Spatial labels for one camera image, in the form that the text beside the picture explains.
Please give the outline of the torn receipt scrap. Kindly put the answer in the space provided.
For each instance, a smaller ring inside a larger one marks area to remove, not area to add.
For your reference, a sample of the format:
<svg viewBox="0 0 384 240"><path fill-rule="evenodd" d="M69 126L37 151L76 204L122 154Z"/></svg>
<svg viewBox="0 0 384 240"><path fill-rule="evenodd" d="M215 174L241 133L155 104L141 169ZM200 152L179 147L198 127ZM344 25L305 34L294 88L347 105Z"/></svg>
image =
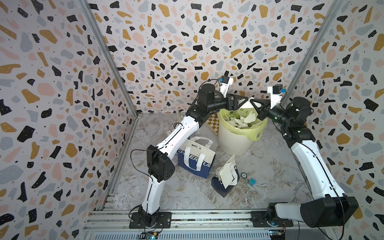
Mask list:
<svg viewBox="0 0 384 240"><path fill-rule="evenodd" d="M244 123L250 124L255 122L257 119L256 114L254 112L250 112L246 118L244 118Z"/></svg>

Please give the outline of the navy white tote bag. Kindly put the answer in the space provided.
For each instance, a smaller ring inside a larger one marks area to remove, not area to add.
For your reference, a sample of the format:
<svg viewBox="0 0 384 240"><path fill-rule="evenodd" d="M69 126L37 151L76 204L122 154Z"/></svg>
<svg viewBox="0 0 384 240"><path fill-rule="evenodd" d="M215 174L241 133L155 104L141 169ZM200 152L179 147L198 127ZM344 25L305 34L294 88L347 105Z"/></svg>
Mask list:
<svg viewBox="0 0 384 240"><path fill-rule="evenodd" d="M216 159L211 150L213 141L205 137L186 140L178 149L178 165L188 172L207 179Z"/></svg>

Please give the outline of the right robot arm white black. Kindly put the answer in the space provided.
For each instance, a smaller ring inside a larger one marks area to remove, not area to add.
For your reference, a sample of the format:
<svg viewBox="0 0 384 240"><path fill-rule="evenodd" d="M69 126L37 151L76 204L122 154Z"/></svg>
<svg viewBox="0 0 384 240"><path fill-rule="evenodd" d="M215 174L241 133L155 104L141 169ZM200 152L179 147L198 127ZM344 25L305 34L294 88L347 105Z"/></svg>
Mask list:
<svg viewBox="0 0 384 240"><path fill-rule="evenodd" d="M305 125L313 112L310 101L295 97L284 109L279 105L272 106L270 100L250 102L258 113L258 119L269 118L280 126L313 197L312 201L302 204L270 203L267 222L272 226L284 220L303 222L311 228L343 226L359 204L336 182L320 154L314 135Z"/></svg>

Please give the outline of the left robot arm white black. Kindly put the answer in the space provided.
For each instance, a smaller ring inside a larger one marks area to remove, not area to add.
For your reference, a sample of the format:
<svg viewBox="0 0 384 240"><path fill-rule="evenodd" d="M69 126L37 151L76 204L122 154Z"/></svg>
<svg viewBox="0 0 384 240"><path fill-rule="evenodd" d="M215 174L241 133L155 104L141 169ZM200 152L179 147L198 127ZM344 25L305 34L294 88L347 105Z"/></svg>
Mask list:
<svg viewBox="0 0 384 240"><path fill-rule="evenodd" d="M144 150L147 154L146 176L149 177L149 184L143 203L138 207L139 218L144 222L144 227L152 227L157 221L164 184L176 169L172 159L182 144L212 114L222 109L238 110L248 101L247 97L225 93L228 88L227 84L220 84L217 91L213 84L202 85L186 116L172 133L156 146L150 145Z"/></svg>

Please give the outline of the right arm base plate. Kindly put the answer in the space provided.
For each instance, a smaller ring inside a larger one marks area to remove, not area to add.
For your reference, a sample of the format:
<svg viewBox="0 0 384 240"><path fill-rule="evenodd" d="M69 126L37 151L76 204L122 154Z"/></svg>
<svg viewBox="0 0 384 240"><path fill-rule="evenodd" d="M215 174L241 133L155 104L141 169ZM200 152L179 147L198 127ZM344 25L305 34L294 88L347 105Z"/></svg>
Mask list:
<svg viewBox="0 0 384 240"><path fill-rule="evenodd" d="M281 219L271 211L252 211L251 222L254 228L282 228L293 227L293 221L289 219Z"/></svg>

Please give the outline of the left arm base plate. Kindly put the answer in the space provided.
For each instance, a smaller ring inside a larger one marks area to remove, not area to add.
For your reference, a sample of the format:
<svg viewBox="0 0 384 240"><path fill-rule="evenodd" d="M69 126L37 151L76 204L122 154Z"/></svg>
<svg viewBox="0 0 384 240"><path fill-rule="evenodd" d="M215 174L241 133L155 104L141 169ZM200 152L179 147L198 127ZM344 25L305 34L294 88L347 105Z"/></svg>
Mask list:
<svg viewBox="0 0 384 240"><path fill-rule="evenodd" d="M153 215L133 213L129 229L169 229L171 227L171 220L172 212L157 212Z"/></svg>

